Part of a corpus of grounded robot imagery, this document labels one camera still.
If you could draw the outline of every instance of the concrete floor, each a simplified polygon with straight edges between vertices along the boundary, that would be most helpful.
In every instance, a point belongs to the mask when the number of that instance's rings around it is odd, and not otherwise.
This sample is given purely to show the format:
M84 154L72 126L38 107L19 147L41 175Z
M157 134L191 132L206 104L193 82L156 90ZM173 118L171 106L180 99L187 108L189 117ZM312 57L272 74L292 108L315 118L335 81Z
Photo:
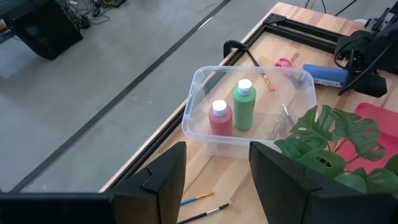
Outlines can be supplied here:
M53 62L1 44L0 187L15 187L221 1L127 0ZM241 40L276 2L231 0L24 191L98 191L185 99L195 70L217 65L224 41ZM330 14L347 3L325 0ZM340 16L379 16L393 3L359 0Z

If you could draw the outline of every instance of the metal frame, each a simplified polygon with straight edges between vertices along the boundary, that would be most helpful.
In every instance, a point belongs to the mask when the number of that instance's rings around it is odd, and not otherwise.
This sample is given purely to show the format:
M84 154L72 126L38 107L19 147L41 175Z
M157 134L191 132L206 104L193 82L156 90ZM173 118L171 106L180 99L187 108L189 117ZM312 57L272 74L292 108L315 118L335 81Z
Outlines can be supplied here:
M338 38L344 37L342 34L310 26L301 22L293 21L278 14L270 14L264 19L262 25L258 27L253 34L243 44L249 48L256 40L265 32L279 35L290 40L294 40L301 44L306 44L316 49L335 53ZM245 50L235 51L223 66L233 66L246 53ZM223 78L225 73L218 72L214 74L205 85L206 94ZM182 122L183 113L186 105L171 119L171 121L159 132L158 135L142 150L137 158L129 164L123 173L109 186L112 188L120 181L133 175L140 166L145 163L152 153L168 138L168 136Z

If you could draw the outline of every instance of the wooden table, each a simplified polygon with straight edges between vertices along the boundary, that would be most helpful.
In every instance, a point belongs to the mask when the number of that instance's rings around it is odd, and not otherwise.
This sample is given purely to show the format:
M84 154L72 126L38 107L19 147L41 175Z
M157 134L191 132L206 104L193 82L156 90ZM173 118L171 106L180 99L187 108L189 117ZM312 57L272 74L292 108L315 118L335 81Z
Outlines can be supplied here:
M269 13L272 12L284 15L295 21L304 22L345 35L350 35L353 31L363 28L363 24L358 22L310 11L281 2L277 3L269 11ZM262 20L242 42L260 26ZM272 34L262 35L250 48L250 51L264 67L273 66L273 63L281 57L291 58L297 68L300 68L303 63L335 67L331 54ZM236 65L251 66L252 62L248 57L243 56ZM374 98L354 91L349 91L343 96L338 97L338 90L336 88L317 86L317 103L318 105L330 105L341 110L353 111L359 103L367 102L389 110L398 111L398 104L395 103L396 97L398 97L398 77L383 72L381 72L381 75L386 78L388 87L388 94L381 98ZM184 106L185 102L176 109L175 113ZM106 190L116 178L121 175L123 170L126 169L145 148L146 144L148 144L159 130L173 118L174 114L172 114L158 131L155 132L154 135L126 162L101 191ZM207 156L200 149L196 141L185 137L180 126L176 128L155 153L150 156L146 164L178 141L187 142L187 175L183 199L196 197L210 190L215 192L214 196L182 206L178 220L192 217L229 202L231 206L227 209L209 217L199 219L196 223L266 223L266 216L262 210L252 181L249 161L247 159Z

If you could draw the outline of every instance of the plastic container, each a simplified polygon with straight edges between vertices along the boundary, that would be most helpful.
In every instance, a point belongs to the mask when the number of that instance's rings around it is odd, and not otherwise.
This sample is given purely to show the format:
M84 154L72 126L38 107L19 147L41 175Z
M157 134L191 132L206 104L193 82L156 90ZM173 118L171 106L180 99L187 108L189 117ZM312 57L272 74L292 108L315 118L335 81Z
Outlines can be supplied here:
M276 90L268 88L265 73ZM215 100L233 104L233 89L243 78L257 91L253 123L248 131L233 130L232 136L211 134L208 110ZM279 150L274 141L286 138L299 117L317 104L312 76L297 68L207 66L198 69L192 80L182 130L195 139L206 154L248 158L249 143L259 141ZM285 105L289 118L284 111Z

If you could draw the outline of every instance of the white bottle cap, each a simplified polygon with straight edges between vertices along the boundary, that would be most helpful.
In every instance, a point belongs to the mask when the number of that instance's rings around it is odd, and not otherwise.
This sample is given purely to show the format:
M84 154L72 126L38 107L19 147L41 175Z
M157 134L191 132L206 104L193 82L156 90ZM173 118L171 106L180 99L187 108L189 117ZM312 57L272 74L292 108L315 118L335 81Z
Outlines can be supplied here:
M251 81L248 79L242 79L238 82L238 93L242 96L247 96L251 91Z
M213 102L213 113L215 116L224 116L226 114L226 102L224 100L215 100Z

